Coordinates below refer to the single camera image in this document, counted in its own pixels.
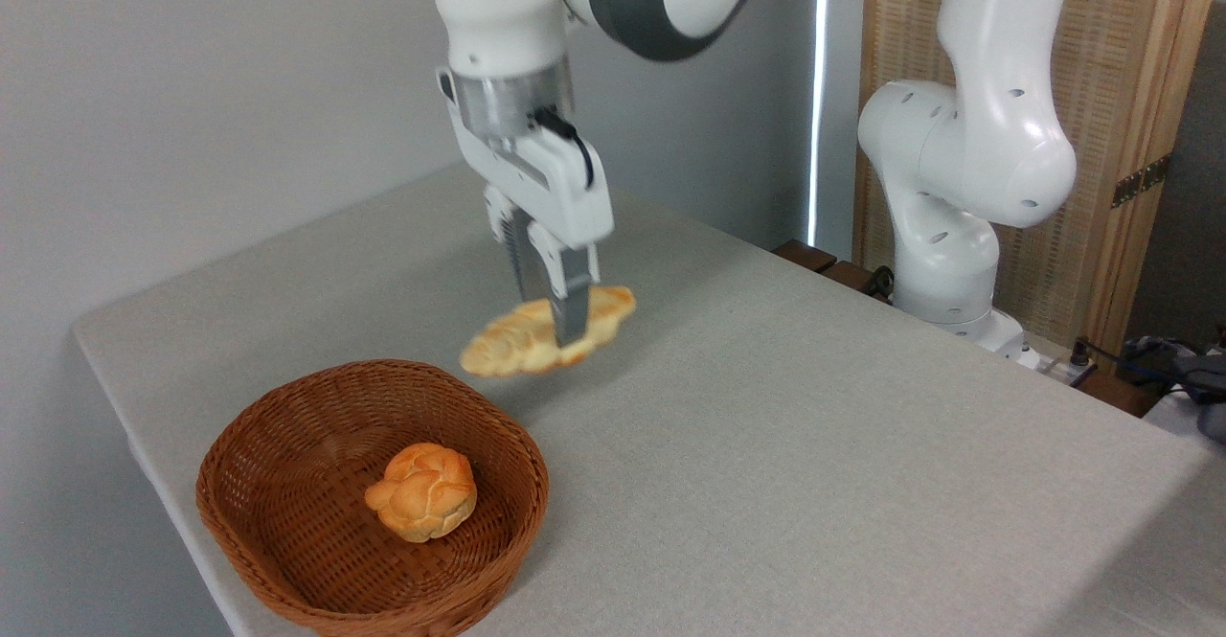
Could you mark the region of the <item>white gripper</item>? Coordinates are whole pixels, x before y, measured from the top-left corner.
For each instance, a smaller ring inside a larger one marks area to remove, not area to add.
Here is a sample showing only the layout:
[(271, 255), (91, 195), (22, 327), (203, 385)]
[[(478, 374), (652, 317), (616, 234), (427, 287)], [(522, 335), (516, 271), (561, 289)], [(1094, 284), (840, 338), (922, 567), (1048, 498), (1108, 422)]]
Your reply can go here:
[(521, 300), (543, 298), (557, 345), (577, 343), (600, 283), (595, 244), (612, 234), (613, 216), (600, 153), (568, 119), (570, 69), (474, 78), (441, 66), (436, 80), (460, 152), (485, 179), (490, 232)]

